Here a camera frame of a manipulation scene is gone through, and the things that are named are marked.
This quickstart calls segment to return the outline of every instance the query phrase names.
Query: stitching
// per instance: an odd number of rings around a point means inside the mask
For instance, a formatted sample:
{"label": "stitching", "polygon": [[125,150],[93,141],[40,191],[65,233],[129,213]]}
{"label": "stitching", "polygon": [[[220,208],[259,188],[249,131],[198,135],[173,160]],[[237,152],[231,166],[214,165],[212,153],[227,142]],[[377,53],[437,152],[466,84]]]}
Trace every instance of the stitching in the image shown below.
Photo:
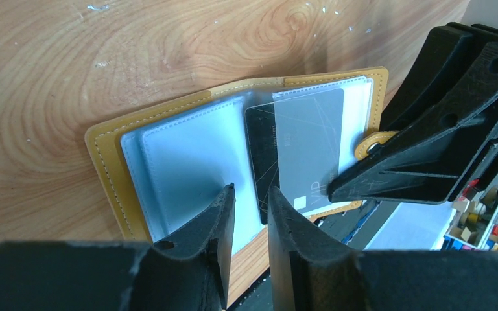
{"label": "stitching", "polygon": [[[303,87],[303,88],[300,88],[300,89],[292,89],[290,91],[282,92],[282,94],[279,95],[278,97],[284,97],[285,95],[303,93],[303,92],[307,92],[308,90],[313,90],[314,91],[314,90],[317,90],[317,89],[323,89],[325,87],[330,87],[332,85],[340,86],[342,84],[353,83],[354,81],[352,81],[350,78],[347,78],[347,79],[341,80],[341,81],[334,81],[333,83],[328,83],[328,84],[319,84],[317,86],[308,86],[308,87]],[[361,79],[355,79],[355,81],[360,81],[360,80],[366,80],[366,78],[362,76]]]}
{"label": "stitching", "polygon": [[332,210],[327,211],[327,212],[321,212],[321,213],[313,214],[312,216],[322,216],[322,215],[327,216],[327,215],[331,215],[331,214],[336,214],[338,212],[351,211],[353,209],[356,209],[356,208],[360,207],[361,205],[362,205],[362,201],[354,201],[354,202],[352,202],[352,203],[350,203],[348,205],[337,207],[336,209],[332,209]]}
{"label": "stitching", "polygon": [[129,230],[131,238],[134,240],[134,234],[132,233],[132,229],[130,227],[130,224],[128,222],[127,216],[125,215],[125,210],[123,209],[123,205],[119,201],[119,198],[117,197],[117,192],[115,191],[115,187],[113,186],[112,179],[110,178],[110,173],[108,173],[108,168],[106,167],[106,163],[104,163],[104,159],[102,158],[102,154],[100,153],[100,148],[98,147],[98,144],[96,142],[95,138],[95,146],[96,150],[98,151],[98,155],[100,156],[100,161],[102,162],[102,166],[104,167],[104,171],[106,172],[106,177],[108,177],[108,181],[110,182],[110,186],[112,186],[113,190],[113,196],[115,196],[115,200],[117,204],[119,204],[119,208],[121,209],[121,213],[123,214],[123,218],[125,219],[125,222],[127,224],[127,228]]}
{"label": "stitching", "polygon": [[369,147],[370,144],[376,143],[377,142],[376,139],[392,138],[392,136],[394,136],[394,135],[379,135],[379,136],[373,137],[373,141],[368,141],[367,143],[364,143],[360,146],[360,148],[358,149],[358,156],[362,157],[362,152],[364,151],[364,149],[367,149],[367,147]]}
{"label": "stitching", "polygon": [[184,117],[174,123],[171,123],[171,124],[168,124],[166,126],[161,126],[161,127],[158,127],[158,128],[153,128],[151,131],[145,133],[145,136],[148,136],[148,135],[151,135],[153,133],[156,133],[156,132],[160,132],[160,131],[163,131],[163,130],[166,130],[168,128],[172,128],[173,126],[177,126],[181,123],[184,123],[184,122],[187,122],[187,121],[190,121],[190,120],[193,120],[195,118],[199,118],[203,115],[206,115],[208,113],[211,113],[211,112],[215,112],[217,110],[220,110],[222,108],[225,108],[225,107],[228,107],[228,106],[233,106],[233,105],[237,105],[239,104],[239,100],[236,100],[236,102],[227,102],[225,104],[221,104],[220,106],[218,107],[214,107],[213,109],[207,109],[206,111],[202,111],[196,115],[192,115],[192,116],[189,116],[189,117]]}
{"label": "stitching", "polygon": [[155,117],[158,117],[158,116],[160,116],[160,115],[167,114],[167,113],[169,113],[169,112],[172,112],[172,111],[178,110],[178,109],[180,109],[180,108],[184,108],[184,107],[192,106],[193,104],[196,104],[197,102],[201,102],[201,101],[203,101],[203,100],[207,100],[207,99],[209,99],[209,98],[211,98],[211,97],[213,97],[213,96],[220,95],[220,94],[222,94],[222,93],[226,93],[226,92],[232,91],[232,90],[234,90],[234,89],[240,89],[240,88],[245,88],[245,87],[250,87],[250,86],[263,86],[263,85],[270,85],[270,86],[274,86],[274,85],[277,85],[277,83],[263,82],[263,83],[255,83],[255,84],[244,84],[244,85],[242,85],[242,86],[236,86],[236,87],[233,87],[233,88],[231,88],[231,89],[225,89],[224,91],[220,91],[220,92],[218,92],[218,93],[213,93],[213,94],[211,94],[210,96],[207,96],[207,97],[205,97],[205,98],[200,98],[200,99],[198,99],[198,100],[194,100],[193,102],[189,102],[188,104],[184,104],[184,105],[182,105],[182,106],[178,106],[178,107],[175,107],[175,108],[173,108],[173,109],[169,109],[169,110],[167,110],[167,111],[165,111],[165,112],[161,112],[161,113],[158,113],[158,114],[155,114],[155,115],[151,115],[151,116],[146,117],[146,118],[144,118],[144,119],[137,120],[137,121],[131,122],[131,123],[129,123],[129,124],[125,124],[125,125],[120,126],[120,127],[118,127],[118,128],[114,128],[114,129],[113,129],[113,130],[111,130],[111,131],[107,131],[106,133],[101,133],[101,134],[99,134],[97,137],[104,136],[104,135],[108,135],[109,133],[116,132],[116,131],[118,131],[118,130],[120,130],[120,129],[122,129],[122,128],[127,128],[127,127],[129,127],[129,126],[131,126],[131,125],[133,125],[133,124],[137,124],[137,123],[140,123],[140,122],[144,122],[144,121],[146,121],[146,120],[153,119],[153,118],[155,118]]}
{"label": "stitching", "polygon": [[[376,107],[375,107],[375,115],[373,116],[373,128],[375,128],[375,122],[377,120],[377,109],[378,109],[378,105],[379,105],[379,100],[381,98],[381,87],[383,85],[383,75],[380,74],[380,73],[371,73],[371,74],[367,74],[367,75],[363,74],[363,76],[377,76],[377,75],[380,76],[380,79],[379,79],[379,89],[377,90],[377,102],[375,104],[376,105]],[[310,83],[310,82],[317,83],[317,82],[326,82],[326,81],[338,81],[339,79],[350,79],[350,78],[355,78],[357,76],[362,76],[362,75],[343,76],[341,78],[307,80],[307,81],[301,81],[301,82],[289,82],[289,83],[286,83],[285,86],[294,86],[296,84],[306,84],[306,83]],[[155,115],[146,117],[144,119],[137,120],[137,121],[134,121],[134,122],[130,122],[128,124],[125,124],[123,126],[115,128],[112,131],[107,131],[105,133],[100,133],[100,134],[98,134],[98,136],[96,136],[94,138],[94,144],[96,146],[96,150],[98,152],[98,156],[100,157],[100,161],[102,162],[102,166],[104,167],[104,171],[106,172],[106,177],[108,178],[108,182],[110,183],[110,187],[112,188],[113,196],[115,197],[115,200],[116,200],[117,204],[119,204],[119,208],[121,210],[121,214],[123,214],[123,218],[125,219],[125,223],[127,224],[127,228],[129,230],[129,233],[130,233],[130,236],[131,236],[132,240],[134,240],[134,234],[132,232],[132,228],[130,226],[130,223],[129,223],[126,215],[125,215],[125,210],[123,209],[123,205],[119,201],[119,198],[117,196],[117,192],[115,191],[115,187],[113,186],[113,182],[112,182],[112,179],[110,178],[110,174],[108,173],[108,168],[106,167],[106,163],[104,162],[104,158],[102,157],[102,153],[100,152],[100,148],[98,146],[98,138],[102,137],[104,135],[108,135],[110,133],[116,132],[116,131],[118,131],[120,129],[127,128],[127,127],[129,127],[129,126],[131,126],[133,124],[138,124],[140,122],[144,122],[146,120],[153,119],[153,118],[158,117],[160,115],[168,114],[168,113],[170,113],[172,111],[175,111],[175,110],[178,110],[178,109],[181,109],[181,108],[184,108],[184,107],[192,106],[193,104],[196,104],[198,102],[202,102],[203,100],[207,100],[209,98],[212,98],[213,96],[217,96],[217,95],[220,95],[220,94],[223,94],[223,93],[227,93],[227,92],[232,91],[234,89],[246,88],[246,87],[251,87],[251,86],[263,86],[263,85],[276,86],[276,85],[279,85],[279,83],[276,83],[276,82],[262,82],[262,83],[244,84],[242,86],[231,87],[229,89],[225,89],[224,91],[220,91],[218,93],[212,93],[210,96],[207,96],[207,97],[204,97],[204,98],[200,98],[198,100],[194,100],[193,102],[190,102],[188,104],[184,104],[182,106],[178,106],[178,107],[175,107],[173,109],[169,109],[169,110],[167,110],[165,112],[157,113]]]}

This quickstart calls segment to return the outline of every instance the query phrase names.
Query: wood grain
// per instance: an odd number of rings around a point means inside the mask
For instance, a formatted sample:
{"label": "wood grain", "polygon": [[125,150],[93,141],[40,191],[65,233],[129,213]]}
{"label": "wood grain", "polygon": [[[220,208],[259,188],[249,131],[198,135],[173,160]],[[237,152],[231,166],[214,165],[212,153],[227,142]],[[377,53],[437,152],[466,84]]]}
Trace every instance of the wood grain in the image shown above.
{"label": "wood grain", "polygon": [[[0,240],[121,238],[84,146],[92,124],[250,76],[383,65],[392,96],[467,3],[0,0]],[[257,249],[234,257],[231,300],[266,268]]]}

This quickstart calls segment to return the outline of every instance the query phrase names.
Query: white paint speck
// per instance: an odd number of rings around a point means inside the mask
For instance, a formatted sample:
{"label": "white paint speck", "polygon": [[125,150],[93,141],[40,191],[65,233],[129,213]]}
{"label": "white paint speck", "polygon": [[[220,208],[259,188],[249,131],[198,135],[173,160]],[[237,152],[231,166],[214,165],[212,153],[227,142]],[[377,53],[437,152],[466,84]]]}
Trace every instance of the white paint speck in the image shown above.
{"label": "white paint speck", "polygon": [[102,67],[106,67],[108,65],[108,62],[107,61],[103,61],[103,62],[97,62],[95,64],[95,68],[102,68]]}
{"label": "white paint speck", "polygon": [[148,249],[136,249],[136,253],[134,254],[134,260],[132,263],[132,267],[129,269],[130,275],[137,275],[140,270],[140,262],[144,259],[146,254],[148,253]]}
{"label": "white paint speck", "polygon": [[110,6],[109,5],[102,5],[102,6],[88,5],[87,8],[89,10],[93,10],[93,11],[106,11],[106,10],[110,9]]}
{"label": "white paint speck", "polygon": [[163,65],[167,68],[167,69],[170,69],[171,68],[171,65],[169,64],[169,62],[167,61],[166,58],[164,58],[162,61]]}

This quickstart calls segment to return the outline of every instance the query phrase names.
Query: card chip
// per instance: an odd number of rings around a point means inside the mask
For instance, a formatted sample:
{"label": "card chip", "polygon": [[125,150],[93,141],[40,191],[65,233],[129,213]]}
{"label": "card chip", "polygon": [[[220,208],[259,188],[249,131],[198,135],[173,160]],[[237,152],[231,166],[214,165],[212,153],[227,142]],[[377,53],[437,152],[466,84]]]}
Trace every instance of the card chip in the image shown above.
{"label": "card chip", "polygon": [[305,208],[306,207],[306,196],[300,196],[299,198],[296,198],[293,206],[295,207],[295,209]]}

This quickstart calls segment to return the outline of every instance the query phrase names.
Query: black clamp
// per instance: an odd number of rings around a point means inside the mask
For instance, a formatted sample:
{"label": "black clamp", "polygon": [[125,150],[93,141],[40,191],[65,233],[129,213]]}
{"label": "black clamp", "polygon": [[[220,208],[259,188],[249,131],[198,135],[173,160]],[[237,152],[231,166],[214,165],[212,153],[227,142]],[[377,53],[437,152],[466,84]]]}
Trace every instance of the black clamp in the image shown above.
{"label": "black clamp", "polygon": [[498,184],[498,30],[432,29],[381,118],[399,132],[333,180],[332,202],[442,203]]}

